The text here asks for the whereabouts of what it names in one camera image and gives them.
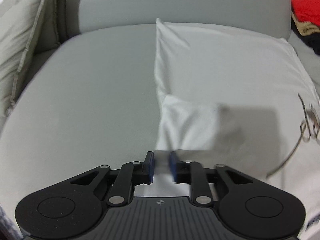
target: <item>cable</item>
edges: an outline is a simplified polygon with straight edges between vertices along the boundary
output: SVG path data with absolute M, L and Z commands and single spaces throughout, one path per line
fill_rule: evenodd
M 316 114 L 312 110 L 306 111 L 306 106 L 305 106 L 300 94 L 298 94 L 298 97 L 299 97 L 299 99 L 301 101 L 301 104 L 302 104 L 302 107 L 303 107 L 304 118 L 305 118 L 305 120 L 303 120 L 301 122 L 301 124 L 300 124 L 300 137 L 299 137 L 296 145 L 294 146 L 293 150 L 288 155 L 288 157 L 278 167 L 276 167 L 275 169 L 273 169 L 273 170 L 271 170 L 270 172 L 267 173 L 267 175 L 266 175 L 267 179 L 270 176 L 272 176 L 273 174 L 275 174 L 276 172 L 278 172 L 279 170 L 281 170 L 288 163 L 288 161 L 292 158 L 294 153 L 297 151 L 301 141 L 309 142 L 311 140 L 311 137 L 312 137 L 318 143 L 318 134 L 319 134 L 320 128 L 319 128 L 319 123 L 318 123 L 317 118 L 316 118 Z M 313 121 L 313 134 L 312 135 L 311 135 L 311 129 L 310 129 L 310 125 L 309 125 L 308 116 Z M 308 136 L 305 137 L 304 133 L 305 133 L 307 128 L 308 128 Z

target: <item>sofa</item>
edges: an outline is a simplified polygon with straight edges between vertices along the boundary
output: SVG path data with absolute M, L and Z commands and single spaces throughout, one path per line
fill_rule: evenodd
M 291 32 L 290 0 L 54 2 L 58 36 L 34 49 L 20 91 L 0 117 L 0 204 L 13 224 L 27 194 L 104 163 L 116 169 L 141 161 L 154 149 L 158 17 L 285 38 L 320 93 L 320 57 Z

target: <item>thin wire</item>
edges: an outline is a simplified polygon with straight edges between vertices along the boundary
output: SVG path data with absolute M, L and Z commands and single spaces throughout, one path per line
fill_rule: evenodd
M 292 156 L 294 155 L 294 153 L 297 151 L 301 141 L 304 141 L 304 142 L 309 142 L 311 140 L 311 129 L 310 129 L 310 125 L 309 125 L 309 120 L 308 120 L 308 114 L 307 114 L 307 111 L 306 111 L 306 106 L 300 96 L 300 94 L 298 94 L 298 97 L 301 101 L 301 104 L 302 104 L 302 107 L 303 107 L 303 113 L 304 113 L 304 118 L 305 120 L 303 120 L 300 124 L 300 137 L 296 143 L 296 145 L 294 146 L 293 150 L 290 152 L 290 154 L 288 155 L 288 157 L 278 166 L 276 167 L 275 169 L 273 169 L 272 171 L 268 172 L 267 173 L 267 176 L 266 178 L 269 178 L 270 176 L 272 176 L 273 174 L 275 174 L 276 172 L 278 172 L 279 170 L 281 170 L 287 163 L 288 161 L 292 158 Z M 317 123 L 316 124 L 316 120 L 313 120 L 313 134 L 312 134 L 312 137 L 314 139 L 316 139 L 316 141 L 318 142 L 318 134 L 319 134 L 319 124 Z M 308 136 L 306 137 L 304 135 L 306 129 L 308 129 Z

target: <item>looped cord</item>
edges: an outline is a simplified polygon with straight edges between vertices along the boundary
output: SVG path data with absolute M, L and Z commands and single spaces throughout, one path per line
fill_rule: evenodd
M 319 127 L 318 118 L 316 117 L 316 113 L 313 111 L 312 108 L 310 110 L 306 110 L 306 106 L 305 106 L 300 94 L 298 94 L 298 97 L 301 101 L 301 104 L 303 107 L 304 118 L 305 118 L 305 120 L 303 120 L 300 124 L 300 137 L 299 137 L 296 145 L 294 146 L 293 150 L 288 155 L 288 157 L 278 167 L 276 167 L 272 171 L 268 172 L 266 178 L 269 178 L 270 176 L 272 176 L 273 174 L 275 174 L 276 172 L 281 170 L 289 162 L 289 160 L 292 158 L 294 153 L 297 151 L 301 141 L 309 142 L 311 140 L 311 138 L 313 138 L 319 144 L 318 134 L 320 131 L 320 127 Z M 308 116 L 313 121 L 312 132 L 311 132 L 310 125 L 309 125 Z

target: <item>red folded shirt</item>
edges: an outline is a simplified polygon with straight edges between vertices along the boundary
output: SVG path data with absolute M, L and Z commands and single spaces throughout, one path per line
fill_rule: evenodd
M 299 22 L 312 22 L 320 26 L 320 0 L 291 0 Z

